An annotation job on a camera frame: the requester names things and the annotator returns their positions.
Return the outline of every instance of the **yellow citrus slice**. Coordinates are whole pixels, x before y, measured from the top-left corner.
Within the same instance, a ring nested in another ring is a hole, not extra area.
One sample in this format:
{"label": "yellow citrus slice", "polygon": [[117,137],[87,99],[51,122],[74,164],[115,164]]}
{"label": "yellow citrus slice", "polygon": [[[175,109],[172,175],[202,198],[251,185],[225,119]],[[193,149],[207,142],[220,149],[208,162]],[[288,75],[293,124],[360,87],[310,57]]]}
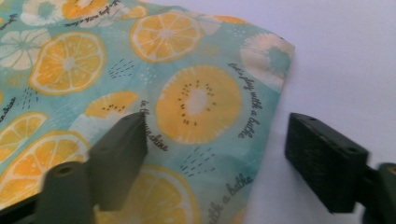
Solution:
{"label": "yellow citrus slice", "polygon": [[97,13],[107,0],[67,0],[62,6],[62,13],[67,19],[74,19]]}
{"label": "yellow citrus slice", "polygon": [[222,134],[241,110],[236,81],[206,65],[180,70],[163,88],[156,106],[160,129],[183,144],[207,143]]}
{"label": "yellow citrus slice", "polygon": [[0,176],[0,209],[39,192],[43,174],[66,161],[85,161],[89,144],[75,132],[53,131],[35,140]]}
{"label": "yellow citrus slice", "polygon": [[219,21],[225,21],[228,23],[235,23],[235,24],[248,24],[248,21],[244,21],[242,19],[231,17],[231,16],[215,16],[216,19]]}
{"label": "yellow citrus slice", "polygon": [[75,31],[57,35],[38,53],[30,85],[48,95],[82,91],[99,78],[105,63],[106,50],[98,35]]}
{"label": "yellow citrus slice", "polygon": [[161,166],[143,166],[120,212],[100,212],[98,224],[200,223],[197,202],[183,176]]}
{"label": "yellow citrus slice", "polygon": [[105,119],[110,112],[123,114],[136,100],[137,94],[132,91],[117,91],[91,102],[84,114]]}
{"label": "yellow citrus slice", "polygon": [[166,63],[196,49],[203,37],[199,23],[178,12],[140,19],[131,30],[136,54],[150,63]]}
{"label": "yellow citrus slice", "polygon": [[0,162],[5,161],[44,123],[47,115],[28,112],[17,116],[0,132]]}
{"label": "yellow citrus slice", "polygon": [[148,15],[148,10],[145,7],[137,6],[131,8],[131,10],[127,14],[121,16],[120,18],[122,20],[127,20],[127,19],[141,18],[147,15]]}
{"label": "yellow citrus slice", "polygon": [[247,211],[246,208],[241,209],[241,210],[233,217],[233,221],[231,222],[231,224],[244,224],[244,218],[245,218],[246,211]]}

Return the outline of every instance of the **clip jaw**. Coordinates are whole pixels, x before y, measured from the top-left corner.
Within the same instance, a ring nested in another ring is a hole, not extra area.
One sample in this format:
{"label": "clip jaw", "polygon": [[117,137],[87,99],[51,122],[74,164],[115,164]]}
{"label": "clip jaw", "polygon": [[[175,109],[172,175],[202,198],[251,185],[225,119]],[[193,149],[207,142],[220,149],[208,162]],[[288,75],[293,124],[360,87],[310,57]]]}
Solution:
{"label": "clip jaw", "polygon": [[0,211],[0,223],[93,224],[95,205],[121,210],[148,153],[144,115],[122,118],[89,153],[50,169],[42,192]]}
{"label": "clip jaw", "polygon": [[396,164],[378,171],[369,152],[318,119],[290,114],[286,158],[331,213],[366,207],[364,224],[396,223]]}

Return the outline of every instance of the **fabric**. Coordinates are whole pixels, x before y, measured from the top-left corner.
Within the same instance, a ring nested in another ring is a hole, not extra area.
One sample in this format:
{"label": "fabric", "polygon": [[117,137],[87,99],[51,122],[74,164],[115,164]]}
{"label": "fabric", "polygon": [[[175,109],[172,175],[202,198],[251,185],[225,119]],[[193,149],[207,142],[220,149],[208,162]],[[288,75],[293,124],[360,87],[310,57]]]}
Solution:
{"label": "fabric", "polygon": [[293,49],[182,7],[0,0],[0,208],[140,111],[145,164],[97,222],[242,223]]}

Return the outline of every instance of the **lemon slice print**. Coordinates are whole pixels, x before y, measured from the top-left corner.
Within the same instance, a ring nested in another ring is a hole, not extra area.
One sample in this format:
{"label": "lemon slice print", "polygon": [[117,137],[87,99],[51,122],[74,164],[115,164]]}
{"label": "lemon slice print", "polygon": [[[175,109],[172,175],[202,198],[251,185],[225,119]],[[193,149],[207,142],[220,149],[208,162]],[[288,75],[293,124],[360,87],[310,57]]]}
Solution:
{"label": "lemon slice print", "polygon": [[91,141],[100,132],[107,132],[125,116],[128,107],[137,99],[133,91],[116,91],[92,101],[83,114],[71,124],[69,130],[80,133]]}
{"label": "lemon slice print", "polygon": [[137,98],[132,91],[117,91],[91,102],[84,114],[98,118],[106,118],[110,112],[123,114]]}
{"label": "lemon slice print", "polygon": [[40,50],[30,85],[47,95],[82,91],[99,78],[105,63],[105,46],[99,36],[89,32],[57,35]]}
{"label": "lemon slice print", "polygon": [[45,28],[5,33],[0,39],[0,66],[20,71],[31,68],[39,50],[49,40]]}
{"label": "lemon slice print", "polygon": [[160,129],[183,144],[212,141],[235,122],[240,110],[236,81],[227,72],[208,65],[176,73],[156,105]]}
{"label": "lemon slice print", "polygon": [[197,202],[186,180],[161,166],[143,166],[120,212],[100,212],[99,224],[200,223]]}
{"label": "lemon slice print", "polygon": [[193,52],[203,35],[196,20],[177,12],[140,19],[131,30],[134,52],[150,63],[166,63]]}
{"label": "lemon slice print", "polygon": [[128,20],[128,19],[145,17],[147,15],[148,15],[148,10],[145,7],[137,6],[131,8],[131,10],[127,14],[121,16],[120,18],[122,20]]}
{"label": "lemon slice print", "polygon": [[244,219],[246,215],[247,209],[242,208],[234,217],[233,220],[231,221],[231,224],[244,224]]}
{"label": "lemon slice print", "polygon": [[97,13],[107,0],[67,0],[62,6],[62,13],[67,19],[79,18]]}
{"label": "lemon slice print", "polygon": [[0,162],[5,161],[44,123],[47,115],[28,112],[17,116],[0,132]]}
{"label": "lemon slice print", "polygon": [[219,21],[225,21],[228,23],[234,23],[234,24],[248,24],[247,21],[244,21],[242,19],[232,17],[232,16],[214,16],[216,19]]}
{"label": "lemon slice print", "polygon": [[88,143],[77,133],[52,131],[35,140],[0,176],[0,209],[39,192],[43,174],[66,161],[85,161]]}

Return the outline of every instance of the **white surface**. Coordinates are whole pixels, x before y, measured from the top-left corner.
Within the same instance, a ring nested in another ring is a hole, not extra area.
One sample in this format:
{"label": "white surface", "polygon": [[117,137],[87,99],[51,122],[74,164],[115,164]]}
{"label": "white surface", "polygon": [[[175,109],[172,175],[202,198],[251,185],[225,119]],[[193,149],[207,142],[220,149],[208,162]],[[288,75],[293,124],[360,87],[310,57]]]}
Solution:
{"label": "white surface", "polygon": [[330,215],[283,156],[290,112],[321,119],[396,162],[395,0],[151,0],[233,15],[295,45],[293,65],[249,200],[247,224],[358,224]]}

